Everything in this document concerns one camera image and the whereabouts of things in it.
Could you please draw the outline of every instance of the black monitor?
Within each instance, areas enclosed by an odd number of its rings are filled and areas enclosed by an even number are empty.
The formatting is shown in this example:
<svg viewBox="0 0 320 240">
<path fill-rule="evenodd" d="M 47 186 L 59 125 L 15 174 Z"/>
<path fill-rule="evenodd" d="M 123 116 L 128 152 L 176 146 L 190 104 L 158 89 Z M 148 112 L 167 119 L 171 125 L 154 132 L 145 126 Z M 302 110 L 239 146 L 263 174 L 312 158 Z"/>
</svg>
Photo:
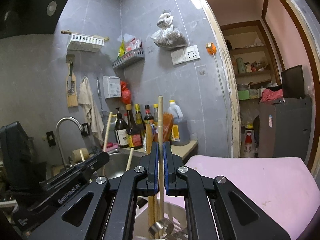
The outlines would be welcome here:
<svg viewBox="0 0 320 240">
<path fill-rule="evenodd" d="M 43 176 L 32 161 L 29 137 L 18 121 L 0 129 L 0 144 L 10 189 L 39 192 Z"/>
<path fill-rule="evenodd" d="M 284 98 L 305 98 L 302 65 L 281 73 Z"/>
</svg>

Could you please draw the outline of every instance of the red label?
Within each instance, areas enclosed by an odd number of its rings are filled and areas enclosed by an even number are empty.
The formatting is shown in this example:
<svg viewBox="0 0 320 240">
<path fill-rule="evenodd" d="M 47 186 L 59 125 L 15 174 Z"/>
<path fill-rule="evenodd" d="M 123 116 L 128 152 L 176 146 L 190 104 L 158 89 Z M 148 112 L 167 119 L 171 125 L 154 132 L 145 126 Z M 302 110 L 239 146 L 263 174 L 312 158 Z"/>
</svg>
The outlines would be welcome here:
<svg viewBox="0 0 320 240">
<path fill-rule="evenodd" d="M 132 135 L 132 144 L 134 147 L 142 145 L 140 134 Z"/>
</svg>

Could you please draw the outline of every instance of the sink faucet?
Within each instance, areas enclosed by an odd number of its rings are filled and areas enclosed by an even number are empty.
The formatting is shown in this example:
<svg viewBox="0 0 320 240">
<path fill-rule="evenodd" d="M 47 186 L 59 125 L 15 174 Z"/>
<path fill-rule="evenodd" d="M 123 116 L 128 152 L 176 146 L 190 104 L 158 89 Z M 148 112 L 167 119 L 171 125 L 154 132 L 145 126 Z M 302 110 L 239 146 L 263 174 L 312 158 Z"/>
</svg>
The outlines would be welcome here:
<svg viewBox="0 0 320 240">
<path fill-rule="evenodd" d="M 65 169 L 67 169 L 67 163 L 66 163 L 66 160 L 64 159 L 63 152 L 62 152 L 62 146 L 61 146 L 60 135 L 59 135 L 59 127 L 64 121 L 67 121 L 67 120 L 74 122 L 78 126 L 78 128 L 81 132 L 83 130 L 83 127 L 78 122 L 78 120 L 73 117 L 70 117 L 70 116 L 66 116 L 66 117 L 61 118 L 56 125 L 56 137 L 57 137 L 58 148 L 59 148 L 62 163 L 63 163 L 63 166 Z"/>
</svg>

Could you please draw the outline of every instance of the stainless steel sink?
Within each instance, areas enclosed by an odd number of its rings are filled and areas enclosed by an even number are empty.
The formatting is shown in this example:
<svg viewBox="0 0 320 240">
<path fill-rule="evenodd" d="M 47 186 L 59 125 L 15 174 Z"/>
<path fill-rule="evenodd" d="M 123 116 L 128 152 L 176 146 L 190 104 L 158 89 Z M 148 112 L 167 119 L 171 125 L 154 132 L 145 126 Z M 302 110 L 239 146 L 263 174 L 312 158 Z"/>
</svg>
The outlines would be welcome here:
<svg viewBox="0 0 320 240">
<path fill-rule="evenodd" d="M 122 176 L 122 174 L 124 174 L 125 168 L 127 167 L 129 154 L 130 151 L 126 149 L 119 149 L 118 151 L 109 154 L 110 160 L 106 165 L 104 165 L 104 174 L 108 179 L 120 177 Z M 140 158 L 144 155 L 146 154 L 134 151 L 130 169 L 133 169 L 134 167 L 138 166 Z M 99 169 L 97 172 L 100 176 L 102 176 L 102 168 Z"/>
</svg>

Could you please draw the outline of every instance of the metal screw cap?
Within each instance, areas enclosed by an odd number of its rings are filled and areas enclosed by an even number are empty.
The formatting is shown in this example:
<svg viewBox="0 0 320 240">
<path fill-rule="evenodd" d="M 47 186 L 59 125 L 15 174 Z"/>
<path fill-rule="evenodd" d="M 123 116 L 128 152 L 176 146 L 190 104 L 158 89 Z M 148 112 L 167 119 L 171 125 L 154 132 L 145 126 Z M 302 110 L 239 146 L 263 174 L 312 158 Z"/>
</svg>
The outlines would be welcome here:
<svg viewBox="0 0 320 240">
<path fill-rule="evenodd" d="M 134 171 L 135 171 L 135 172 L 138 172 L 138 173 L 144 172 L 144 167 L 142 167 L 142 166 L 137 166 L 137 167 L 134 168 Z"/>
<path fill-rule="evenodd" d="M 218 182 L 218 183 L 223 184 L 223 183 L 225 183 L 226 181 L 227 181 L 226 178 L 223 177 L 223 176 L 218 176 L 218 177 L 217 177 L 217 182 Z"/>
<path fill-rule="evenodd" d="M 103 183 L 105 183 L 106 181 L 107 181 L 107 179 L 106 179 L 105 177 L 103 177 L 103 176 L 96 178 L 96 182 L 97 182 L 98 184 L 103 184 Z"/>
<path fill-rule="evenodd" d="M 189 169 L 186 166 L 181 166 L 178 168 L 178 171 L 180 171 L 181 173 L 186 173 Z"/>
</svg>

